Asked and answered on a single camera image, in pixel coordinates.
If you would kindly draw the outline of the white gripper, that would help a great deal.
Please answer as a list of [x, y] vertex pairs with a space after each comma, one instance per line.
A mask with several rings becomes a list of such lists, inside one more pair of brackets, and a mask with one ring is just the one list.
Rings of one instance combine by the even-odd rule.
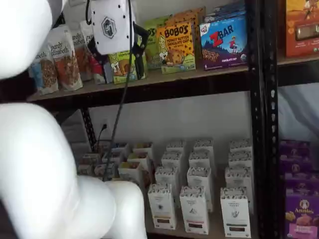
[[108, 55], [128, 51], [132, 46], [138, 80], [144, 75], [143, 54], [149, 32], [134, 21], [134, 8], [129, 0], [93, 0], [90, 3], [95, 41], [89, 41], [90, 65], [95, 84], [113, 82]]

